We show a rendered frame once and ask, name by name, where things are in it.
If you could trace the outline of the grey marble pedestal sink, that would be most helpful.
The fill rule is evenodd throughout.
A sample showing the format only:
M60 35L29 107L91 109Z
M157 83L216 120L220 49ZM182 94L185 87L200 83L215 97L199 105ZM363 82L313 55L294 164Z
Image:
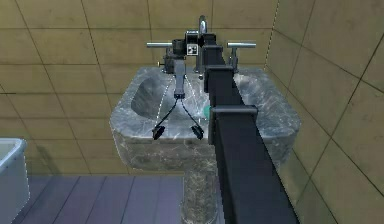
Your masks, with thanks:
M256 125L278 173L293 149L300 128L298 114L263 70L242 68L234 80L244 103L258 109ZM140 68L111 114L112 136L128 167L182 173L181 224L214 224L223 204L216 154L206 134L209 120L203 114L210 103L204 81L192 69L186 68L181 101L204 130L203 139L192 132L193 121L181 101L163 123L162 136L152 138L152 129L175 102L175 84L173 75L157 67Z

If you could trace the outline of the chrome faucet spout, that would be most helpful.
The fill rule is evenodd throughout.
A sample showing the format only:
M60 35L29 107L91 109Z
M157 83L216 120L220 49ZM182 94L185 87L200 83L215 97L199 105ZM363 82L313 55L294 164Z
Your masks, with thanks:
M199 17L199 27L198 27L198 38L201 38L204 33L207 32L207 22L206 18L204 15L201 15ZM203 78L203 59L202 59L202 41L198 42L199 45L199 50L198 50L198 55L196 57L196 66L194 71L198 74L199 78Z

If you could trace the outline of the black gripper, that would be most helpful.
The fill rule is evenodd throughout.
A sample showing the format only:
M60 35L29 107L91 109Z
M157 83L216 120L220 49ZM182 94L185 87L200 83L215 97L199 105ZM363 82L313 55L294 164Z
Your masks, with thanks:
M164 72L166 74L172 74L176 80L174 98L176 99L173 106L169 109L166 115L155 125L152 129L152 138L158 140L164 133L165 126L163 123L169 118L171 113L176 108L178 99L185 98L184 91L184 80L186 74L186 66L184 63L185 60L185 40L184 39L174 39L172 41L172 46L166 49L166 55L163 57L164 60ZM189 111L186 109L184 101L181 101L182 108L188 115L188 117L193 121L191 126L192 132L197 139L202 140L204 137L204 130L197 123L197 121L192 117Z

